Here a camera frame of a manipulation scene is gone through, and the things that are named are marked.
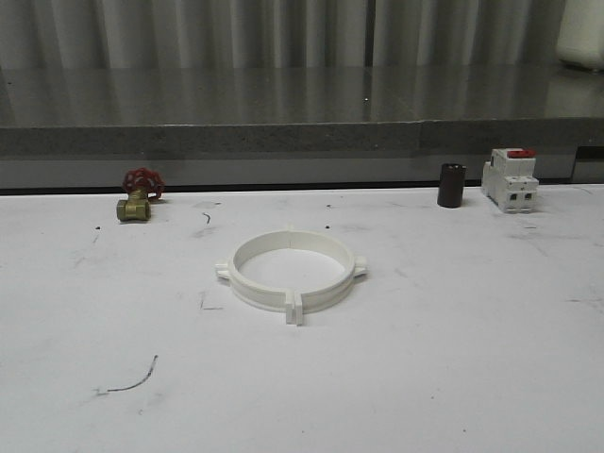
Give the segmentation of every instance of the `red valve handwheel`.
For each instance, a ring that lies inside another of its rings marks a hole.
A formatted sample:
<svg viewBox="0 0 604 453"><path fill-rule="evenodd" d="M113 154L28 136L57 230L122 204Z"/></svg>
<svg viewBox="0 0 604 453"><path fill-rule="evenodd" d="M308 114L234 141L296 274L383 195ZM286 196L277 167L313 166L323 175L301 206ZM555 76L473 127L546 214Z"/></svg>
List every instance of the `red valve handwheel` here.
<svg viewBox="0 0 604 453"><path fill-rule="evenodd" d="M131 193L139 187L143 188L147 193L155 194L149 197L150 200L159 200L166 185L158 172L146 168L139 168L137 170L130 170L126 173L122 187L127 193Z"/></svg>

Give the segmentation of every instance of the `white tabletop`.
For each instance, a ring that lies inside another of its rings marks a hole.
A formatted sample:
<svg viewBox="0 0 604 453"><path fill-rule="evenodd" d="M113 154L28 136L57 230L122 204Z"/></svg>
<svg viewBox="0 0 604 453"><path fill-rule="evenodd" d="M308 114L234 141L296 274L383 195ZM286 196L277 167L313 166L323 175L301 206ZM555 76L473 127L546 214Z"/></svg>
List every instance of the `white tabletop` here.
<svg viewBox="0 0 604 453"><path fill-rule="evenodd" d="M0 198L0 450L603 451L604 186L436 193ZM303 327L213 269L289 224L369 261Z"/></svg>

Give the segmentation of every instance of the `black cylinder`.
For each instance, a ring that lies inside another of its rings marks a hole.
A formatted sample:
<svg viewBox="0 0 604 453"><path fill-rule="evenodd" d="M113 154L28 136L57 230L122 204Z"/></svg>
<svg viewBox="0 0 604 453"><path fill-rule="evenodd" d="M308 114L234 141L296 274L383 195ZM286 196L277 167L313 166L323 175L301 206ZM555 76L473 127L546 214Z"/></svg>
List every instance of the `black cylinder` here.
<svg viewBox="0 0 604 453"><path fill-rule="evenodd" d="M441 167L441 183L437 203L444 208L458 208L463 197L465 167L458 163L444 163Z"/></svg>

